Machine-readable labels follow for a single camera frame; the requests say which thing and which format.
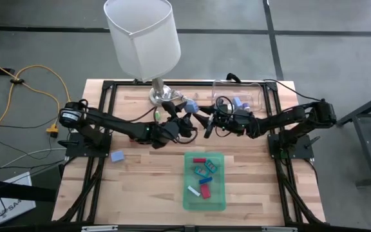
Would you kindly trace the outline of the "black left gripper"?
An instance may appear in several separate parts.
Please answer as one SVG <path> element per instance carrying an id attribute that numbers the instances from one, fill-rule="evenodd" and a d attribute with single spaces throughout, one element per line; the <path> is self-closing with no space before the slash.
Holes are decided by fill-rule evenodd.
<path id="1" fill-rule="evenodd" d="M 173 118 L 168 121 L 159 123 L 157 117 L 153 115 L 155 129 L 152 133 L 152 147 L 155 149 L 163 148 L 169 141 L 178 144 L 190 144 L 198 135 L 198 128 L 194 127 L 191 122 L 191 113 L 186 113 L 183 117 L 177 117 L 176 113 L 186 112 L 186 102 L 177 104 L 172 102 L 163 102 L 163 109 Z"/>

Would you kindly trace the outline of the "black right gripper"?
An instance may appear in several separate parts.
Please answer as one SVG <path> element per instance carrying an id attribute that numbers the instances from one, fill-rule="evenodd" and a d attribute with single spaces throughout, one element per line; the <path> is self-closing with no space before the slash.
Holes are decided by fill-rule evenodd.
<path id="1" fill-rule="evenodd" d="M 211 106 L 200 106 L 199 110 L 204 113 L 209 113 L 209 117 L 205 117 L 194 113 L 194 118 L 205 127 L 204 138 L 208 139 L 213 130 L 220 128 L 222 131 L 234 133 L 237 136 L 246 136 L 255 138 L 255 118 L 252 113 L 227 113 L 220 109 Z"/>

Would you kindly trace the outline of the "teal digital timer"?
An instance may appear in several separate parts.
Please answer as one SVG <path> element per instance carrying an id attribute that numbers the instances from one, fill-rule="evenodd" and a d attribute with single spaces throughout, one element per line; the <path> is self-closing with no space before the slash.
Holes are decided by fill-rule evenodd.
<path id="1" fill-rule="evenodd" d="M 206 167 L 202 166 L 196 166 L 195 173 L 202 178 L 207 178 L 210 174 L 209 170 Z"/>
<path id="2" fill-rule="evenodd" d="M 210 160 L 207 159 L 206 162 L 204 163 L 204 166 L 211 172 L 211 173 L 216 173 L 217 171 L 217 166 Z"/>

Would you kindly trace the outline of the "clear plastic bin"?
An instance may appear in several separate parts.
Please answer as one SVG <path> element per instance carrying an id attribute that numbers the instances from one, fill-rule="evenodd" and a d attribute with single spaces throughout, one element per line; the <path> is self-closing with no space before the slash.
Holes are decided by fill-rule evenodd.
<path id="1" fill-rule="evenodd" d="M 231 113 L 231 110 L 233 110 L 233 112 L 236 110 L 258 112 L 263 109 L 262 95 L 262 87 L 257 82 L 237 83 L 232 81 L 215 80 L 212 86 L 211 102 L 212 104 L 225 104 L 229 113 Z M 234 107 L 233 97 L 240 98 L 242 102 L 241 108 L 236 109 Z M 245 102 L 249 103 L 249 109 L 243 108 L 243 103 Z"/>

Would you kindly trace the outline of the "white table lamp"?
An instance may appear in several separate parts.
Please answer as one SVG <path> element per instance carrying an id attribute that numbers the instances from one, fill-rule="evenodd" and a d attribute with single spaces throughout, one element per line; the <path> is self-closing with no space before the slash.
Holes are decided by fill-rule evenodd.
<path id="1" fill-rule="evenodd" d="M 181 47 L 173 7 L 168 0 L 107 0 L 104 13 L 122 70 L 151 82 L 155 105 L 181 98 L 163 76 L 179 62 Z"/>

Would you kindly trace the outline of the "green translucent plastic bin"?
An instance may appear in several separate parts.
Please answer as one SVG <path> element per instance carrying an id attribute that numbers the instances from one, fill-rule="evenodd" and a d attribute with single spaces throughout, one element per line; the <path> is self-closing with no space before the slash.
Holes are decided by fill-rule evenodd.
<path id="1" fill-rule="evenodd" d="M 191 186 L 200 191 L 199 180 L 204 179 L 195 173 L 196 166 L 204 166 L 204 163 L 193 163 L 193 158 L 210 159 L 216 166 L 216 173 L 209 174 L 213 180 L 206 183 L 209 185 L 211 197 L 203 199 L 197 197 L 187 187 Z M 216 152 L 187 152 L 184 154 L 184 177 L 183 177 L 183 208 L 188 211 L 223 211 L 226 209 L 225 199 L 225 175 L 224 155 Z"/>

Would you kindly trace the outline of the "black slanted bar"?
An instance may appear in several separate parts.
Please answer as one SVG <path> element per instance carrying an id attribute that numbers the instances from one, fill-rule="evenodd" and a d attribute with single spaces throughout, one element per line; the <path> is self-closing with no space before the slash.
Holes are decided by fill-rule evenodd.
<path id="1" fill-rule="evenodd" d="M 20 200 L 55 202 L 55 189 L 12 184 L 0 181 L 0 198 L 17 198 Z"/>

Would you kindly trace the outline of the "white printed box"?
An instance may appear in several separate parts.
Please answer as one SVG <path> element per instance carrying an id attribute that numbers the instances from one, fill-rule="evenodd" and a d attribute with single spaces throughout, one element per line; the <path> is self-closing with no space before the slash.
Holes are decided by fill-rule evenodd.
<path id="1" fill-rule="evenodd" d="M 22 173 L 18 176 L 5 180 L 5 182 L 32 186 L 30 172 Z M 0 198 L 0 224 L 5 223 L 31 209 L 36 208 L 35 201 L 21 200 L 18 198 Z"/>

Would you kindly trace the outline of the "black aluminium table frame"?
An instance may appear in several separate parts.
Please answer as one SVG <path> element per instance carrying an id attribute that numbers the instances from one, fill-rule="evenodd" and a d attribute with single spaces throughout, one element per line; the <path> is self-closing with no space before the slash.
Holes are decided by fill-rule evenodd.
<path id="1" fill-rule="evenodd" d="M 152 107 L 150 86 L 133 85 L 123 79 L 88 79 L 82 98 L 98 107 L 102 87 L 105 90 L 104 109 L 107 111 L 114 86 L 116 94 L 113 114 L 131 119 Z M 197 94 L 199 104 L 210 104 L 212 81 L 172 80 L 172 88 L 188 97 Z M 174 229 L 184 232 L 229 231 L 262 227 L 283 227 L 284 218 L 275 161 L 269 155 L 267 135 L 257 139 L 230 135 L 219 138 L 215 132 L 209 139 L 201 132 L 190 144 L 170 142 L 154 150 L 150 146 L 130 142 L 127 136 L 114 133 L 111 151 L 122 150 L 125 160 L 104 161 L 97 209 L 92 224 L 114 225 L 118 231 L 161 231 Z M 184 153 L 186 151 L 222 152 L 225 158 L 225 198 L 223 211 L 188 211 L 183 208 Z M 63 217 L 82 191 L 88 158 L 78 157 L 64 168 L 62 181 L 53 210 L 52 220 Z M 298 193 L 316 218 L 325 222 L 316 175 L 302 160 L 292 161 Z"/>

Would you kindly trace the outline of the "silver frame bracket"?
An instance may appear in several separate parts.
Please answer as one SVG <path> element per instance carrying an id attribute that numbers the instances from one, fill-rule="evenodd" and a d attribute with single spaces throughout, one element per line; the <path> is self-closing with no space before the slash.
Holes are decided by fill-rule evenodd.
<path id="1" fill-rule="evenodd" d="M 84 226 L 81 232 L 116 232 L 119 227 L 116 225 L 102 225 L 102 226 Z"/>
<path id="2" fill-rule="evenodd" d="M 264 226 L 261 232 L 298 232 L 298 229 L 295 227 Z"/>

